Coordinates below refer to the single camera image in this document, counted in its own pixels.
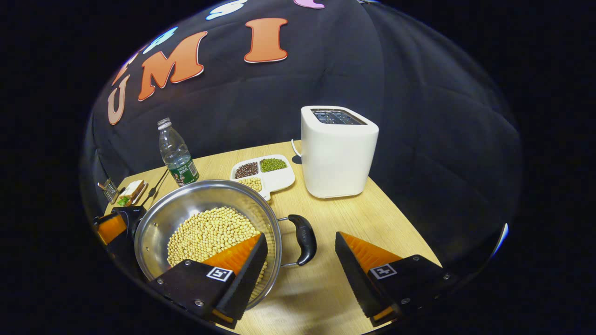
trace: black pot handle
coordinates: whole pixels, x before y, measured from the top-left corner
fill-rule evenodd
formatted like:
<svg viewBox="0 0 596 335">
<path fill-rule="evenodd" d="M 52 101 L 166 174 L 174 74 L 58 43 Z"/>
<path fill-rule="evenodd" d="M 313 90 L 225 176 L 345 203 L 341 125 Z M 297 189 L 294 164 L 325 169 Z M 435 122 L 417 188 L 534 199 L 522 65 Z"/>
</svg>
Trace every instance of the black pot handle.
<svg viewBox="0 0 596 335">
<path fill-rule="evenodd" d="M 281 267 L 302 266 L 310 262 L 316 254 L 316 238 L 311 223 L 304 217 L 295 214 L 290 214 L 287 218 L 278 219 L 278 221 L 283 220 L 290 220 L 296 226 L 296 240 L 298 241 L 301 252 L 296 263 L 283 264 Z"/>
</svg>

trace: letter m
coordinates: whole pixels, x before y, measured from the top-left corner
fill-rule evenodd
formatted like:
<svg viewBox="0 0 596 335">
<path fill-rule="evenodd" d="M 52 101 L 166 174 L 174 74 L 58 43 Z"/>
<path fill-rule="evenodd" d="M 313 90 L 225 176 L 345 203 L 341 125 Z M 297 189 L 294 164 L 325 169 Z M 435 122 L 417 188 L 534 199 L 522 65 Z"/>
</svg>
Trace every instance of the letter m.
<svg viewBox="0 0 596 335">
<path fill-rule="evenodd" d="M 151 78 L 159 88 L 166 87 L 167 79 L 174 66 L 174 74 L 170 79 L 172 83 L 179 83 L 200 75 L 203 72 L 203 66 L 198 63 L 198 44 L 205 35 L 207 32 L 200 32 L 183 39 L 169 58 L 160 51 L 145 60 L 142 64 L 143 77 L 139 101 L 147 99 L 155 92 Z"/>
</svg>

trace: bottle label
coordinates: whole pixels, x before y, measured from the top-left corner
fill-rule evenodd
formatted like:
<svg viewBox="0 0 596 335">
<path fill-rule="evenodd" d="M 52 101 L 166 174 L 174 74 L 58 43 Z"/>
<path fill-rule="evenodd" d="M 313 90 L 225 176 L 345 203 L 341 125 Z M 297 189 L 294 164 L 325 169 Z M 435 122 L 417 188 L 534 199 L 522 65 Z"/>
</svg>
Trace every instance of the bottle label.
<svg viewBox="0 0 596 335">
<path fill-rule="evenodd" d="M 198 180 L 197 168 L 194 166 L 192 159 L 189 159 L 188 162 L 177 169 L 170 169 L 170 173 L 180 187 Z"/>
</svg>

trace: wooden table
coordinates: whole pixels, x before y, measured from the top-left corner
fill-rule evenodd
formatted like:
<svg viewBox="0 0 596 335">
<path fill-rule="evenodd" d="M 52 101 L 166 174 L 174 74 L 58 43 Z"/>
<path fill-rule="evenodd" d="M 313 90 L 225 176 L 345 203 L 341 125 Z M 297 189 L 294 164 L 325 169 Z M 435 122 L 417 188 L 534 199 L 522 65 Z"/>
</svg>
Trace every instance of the wooden table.
<svg viewBox="0 0 596 335">
<path fill-rule="evenodd" d="M 295 141 L 300 151 L 300 141 Z M 234 332 L 257 334 L 362 334 L 373 327 L 364 317 L 352 289 L 335 254 L 337 231 L 359 237 L 403 258 L 419 254 L 440 265 L 430 247 L 408 219 L 368 178 L 366 187 L 358 196 L 319 199 L 306 190 L 302 166 L 291 162 L 294 156 L 290 142 L 263 145 L 194 159 L 199 180 L 229 179 L 232 167 L 243 160 L 284 155 L 291 164 L 296 181 L 284 190 L 271 194 L 269 204 L 278 218 L 298 214 L 308 219 L 315 231 L 318 250 L 316 256 L 302 267 L 281 268 L 273 289 L 253 309 L 248 310 Z M 125 178 L 118 189 L 143 179 L 154 187 L 165 167 Z M 154 199 L 145 208 L 167 193 L 178 188 L 168 174 L 159 185 Z M 145 191 L 139 203 L 147 197 Z M 105 213 L 111 211 L 108 205 Z M 295 262 L 300 255 L 294 225 L 280 222 L 283 256 L 282 263 Z"/>
</svg>

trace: white toaster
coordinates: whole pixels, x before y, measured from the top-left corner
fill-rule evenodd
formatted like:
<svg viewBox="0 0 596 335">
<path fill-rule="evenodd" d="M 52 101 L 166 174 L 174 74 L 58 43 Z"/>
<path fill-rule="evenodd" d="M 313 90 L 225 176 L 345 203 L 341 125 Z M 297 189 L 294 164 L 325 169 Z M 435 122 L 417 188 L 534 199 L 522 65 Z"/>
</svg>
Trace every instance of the white toaster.
<svg viewBox="0 0 596 335">
<path fill-rule="evenodd" d="M 338 106 L 302 107 L 301 119 L 306 189 L 317 198 L 361 193 L 373 162 L 378 126 Z"/>
</svg>

